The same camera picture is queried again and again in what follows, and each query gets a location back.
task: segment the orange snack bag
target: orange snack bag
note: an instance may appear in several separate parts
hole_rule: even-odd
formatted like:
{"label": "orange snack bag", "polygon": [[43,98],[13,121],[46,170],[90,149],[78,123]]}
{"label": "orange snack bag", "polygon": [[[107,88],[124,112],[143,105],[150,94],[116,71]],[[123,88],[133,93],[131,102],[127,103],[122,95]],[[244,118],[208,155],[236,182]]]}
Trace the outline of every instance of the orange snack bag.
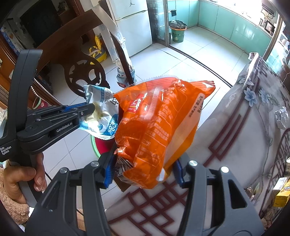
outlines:
{"label": "orange snack bag", "polygon": [[148,189],[164,181],[191,145],[203,100],[214,90],[213,81],[165,77],[116,93],[124,111],[115,133],[119,178]]}

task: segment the silver bolt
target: silver bolt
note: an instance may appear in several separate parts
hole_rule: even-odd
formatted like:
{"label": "silver bolt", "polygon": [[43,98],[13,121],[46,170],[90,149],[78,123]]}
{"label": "silver bolt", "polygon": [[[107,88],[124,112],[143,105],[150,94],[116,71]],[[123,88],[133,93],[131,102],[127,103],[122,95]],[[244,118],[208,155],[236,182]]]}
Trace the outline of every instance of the silver bolt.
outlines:
{"label": "silver bolt", "polygon": [[62,168],[60,168],[59,171],[60,171],[60,173],[64,174],[64,173],[68,172],[68,169],[66,167],[62,167]]}
{"label": "silver bolt", "polygon": [[197,161],[195,161],[195,160],[191,160],[191,161],[189,161],[189,164],[190,164],[191,166],[197,166]]}
{"label": "silver bolt", "polygon": [[224,172],[224,173],[228,173],[228,172],[229,172],[229,169],[228,169],[228,167],[226,167],[226,166],[222,166],[220,169],[221,169],[221,171]]}
{"label": "silver bolt", "polygon": [[92,167],[97,167],[97,166],[99,166],[99,162],[98,161],[93,161],[93,162],[91,162],[91,166]]}

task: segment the green trash can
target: green trash can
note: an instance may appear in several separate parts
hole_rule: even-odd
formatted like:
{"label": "green trash can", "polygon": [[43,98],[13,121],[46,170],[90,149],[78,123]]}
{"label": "green trash can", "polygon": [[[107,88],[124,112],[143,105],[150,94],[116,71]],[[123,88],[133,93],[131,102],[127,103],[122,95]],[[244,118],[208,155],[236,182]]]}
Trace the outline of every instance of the green trash can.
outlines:
{"label": "green trash can", "polygon": [[169,27],[171,29],[172,40],[176,43],[183,42],[186,24],[179,20],[173,20],[169,22]]}

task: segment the blue flower print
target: blue flower print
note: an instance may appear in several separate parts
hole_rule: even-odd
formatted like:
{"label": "blue flower print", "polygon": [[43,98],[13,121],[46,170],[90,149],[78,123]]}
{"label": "blue flower print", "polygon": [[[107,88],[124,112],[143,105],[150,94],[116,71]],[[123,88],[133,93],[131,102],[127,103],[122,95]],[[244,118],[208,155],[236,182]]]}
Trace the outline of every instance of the blue flower print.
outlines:
{"label": "blue flower print", "polygon": [[254,85],[253,82],[251,81],[251,78],[249,78],[249,79],[246,81],[246,77],[244,77],[244,78],[242,78],[242,79],[239,81],[240,84],[243,84],[243,83],[245,83],[245,82],[246,82],[246,84],[248,84],[248,85]]}
{"label": "blue flower print", "polygon": [[259,90],[259,97],[261,98],[263,103],[269,103],[270,101],[270,95],[267,94],[263,88]]}
{"label": "blue flower print", "polygon": [[251,91],[249,88],[247,90],[244,90],[245,93],[245,99],[249,101],[249,106],[252,107],[254,104],[257,104],[258,101],[256,99],[256,94],[254,91]]}

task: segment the refrigerator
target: refrigerator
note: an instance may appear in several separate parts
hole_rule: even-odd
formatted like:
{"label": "refrigerator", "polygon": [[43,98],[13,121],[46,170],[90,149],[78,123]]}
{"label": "refrigerator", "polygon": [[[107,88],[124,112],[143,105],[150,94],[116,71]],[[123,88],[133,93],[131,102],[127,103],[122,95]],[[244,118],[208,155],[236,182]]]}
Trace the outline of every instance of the refrigerator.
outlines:
{"label": "refrigerator", "polygon": [[146,0],[107,0],[123,37],[129,56],[152,44],[151,29]]}

